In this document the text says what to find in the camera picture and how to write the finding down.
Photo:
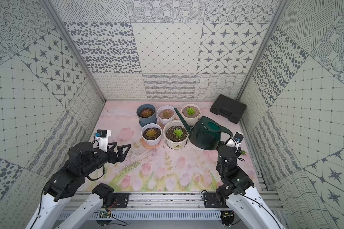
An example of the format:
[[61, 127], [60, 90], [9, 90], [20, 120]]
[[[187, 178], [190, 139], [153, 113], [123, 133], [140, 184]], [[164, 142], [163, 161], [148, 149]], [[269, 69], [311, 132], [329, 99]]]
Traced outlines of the white pot yellow-green succulent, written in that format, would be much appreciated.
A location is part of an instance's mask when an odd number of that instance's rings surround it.
[[142, 128], [141, 136], [149, 145], [154, 146], [161, 141], [162, 129], [158, 124], [147, 124]]

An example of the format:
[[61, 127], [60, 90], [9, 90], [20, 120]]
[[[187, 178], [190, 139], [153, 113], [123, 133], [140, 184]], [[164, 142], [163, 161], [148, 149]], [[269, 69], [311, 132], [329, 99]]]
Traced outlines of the large white pot green succulent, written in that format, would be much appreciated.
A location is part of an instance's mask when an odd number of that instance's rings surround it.
[[186, 146], [189, 134], [182, 122], [175, 120], [165, 125], [163, 128], [163, 136], [169, 148], [180, 150]]

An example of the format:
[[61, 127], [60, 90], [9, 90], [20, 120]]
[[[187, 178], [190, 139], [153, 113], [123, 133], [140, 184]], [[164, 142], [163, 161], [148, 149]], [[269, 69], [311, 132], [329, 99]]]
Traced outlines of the small white pot reddish succulent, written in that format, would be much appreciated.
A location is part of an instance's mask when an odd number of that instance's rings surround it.
[[162, 106], [157, 111], [157, 118], [161, 125], [165, 126], [167, 123], [175, 120], [175, 111], [172, 106]]

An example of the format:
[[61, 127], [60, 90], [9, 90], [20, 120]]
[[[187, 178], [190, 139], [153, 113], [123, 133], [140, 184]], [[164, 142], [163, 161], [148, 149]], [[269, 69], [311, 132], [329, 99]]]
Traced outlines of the white pot brown soil succulent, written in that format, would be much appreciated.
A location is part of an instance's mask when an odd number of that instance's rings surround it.
[[200, 118], [201, 110], [197, 105], [194, 104], [187, 104], [182, 107], [182, 116], [186, 123], [193, 127]]

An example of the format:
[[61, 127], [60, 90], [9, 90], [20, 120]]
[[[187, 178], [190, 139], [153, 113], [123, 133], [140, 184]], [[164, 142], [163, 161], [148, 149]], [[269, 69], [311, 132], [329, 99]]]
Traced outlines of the dark green watering can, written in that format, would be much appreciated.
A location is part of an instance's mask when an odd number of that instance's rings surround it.
[[174, 110], [188, 133], [189, 141], [196, 147], [203, 150], [217, 150], [227, 144], [232, 146], [233, 133], [226, 127], [206, 116], [200, 117], [195, 125], [190, 127], [177, 108]]

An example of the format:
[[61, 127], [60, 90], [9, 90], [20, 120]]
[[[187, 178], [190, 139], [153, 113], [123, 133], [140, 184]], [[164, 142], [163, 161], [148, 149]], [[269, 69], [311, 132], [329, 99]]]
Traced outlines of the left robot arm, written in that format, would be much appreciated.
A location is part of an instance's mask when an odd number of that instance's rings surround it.
[[[28, 229], [50, 229], [55, 224], [65, 206], [76, 194], [90, 174], [104, 169], [105, 164], [121, 163], [125, 160], [131, 145], [118, 146], [108, 143], [103, 151], [93, 147], [91, 142], [81, 142], [69, 148], [69, 159], [54, 173], [43, 188], [40, 204], [27, 224]], [[107, 184], [100, 183], [89, 197], [68, 218], [61, 223], [60, 229], [79, 229], [92, 214], [101, 208], [126, 208], [128, 193], [115, 193]]]

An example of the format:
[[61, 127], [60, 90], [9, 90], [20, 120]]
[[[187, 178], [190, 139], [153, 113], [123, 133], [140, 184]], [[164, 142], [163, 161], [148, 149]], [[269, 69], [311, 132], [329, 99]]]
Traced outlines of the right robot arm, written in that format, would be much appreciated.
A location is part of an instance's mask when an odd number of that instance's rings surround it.
[[223, 182], [216, 189], [219, 205], [227, 206], [249, 229], [283, 229], [251, 178], [238, 166], [235, 149], [229, 146], [217, 149], [217, 171]]

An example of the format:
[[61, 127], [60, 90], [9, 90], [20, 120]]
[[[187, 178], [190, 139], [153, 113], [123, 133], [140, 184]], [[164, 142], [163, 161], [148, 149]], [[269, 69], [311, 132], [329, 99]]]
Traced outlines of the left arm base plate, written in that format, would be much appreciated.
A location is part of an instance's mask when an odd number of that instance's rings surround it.
[[129, 202], [130, 193], [116, 192], [114, 193], [114, 202], [112, 209], [126, 209]]

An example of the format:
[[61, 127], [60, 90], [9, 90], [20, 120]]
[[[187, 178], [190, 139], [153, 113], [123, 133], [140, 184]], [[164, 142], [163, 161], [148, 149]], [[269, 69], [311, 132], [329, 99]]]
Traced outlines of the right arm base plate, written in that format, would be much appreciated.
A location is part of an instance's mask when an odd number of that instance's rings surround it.
[[204, 201], [204, 207], [206, 209], [227, 208], [225, 201], [217, 193], [206, 192], [204, 190], [201, 193], [201, 198]]

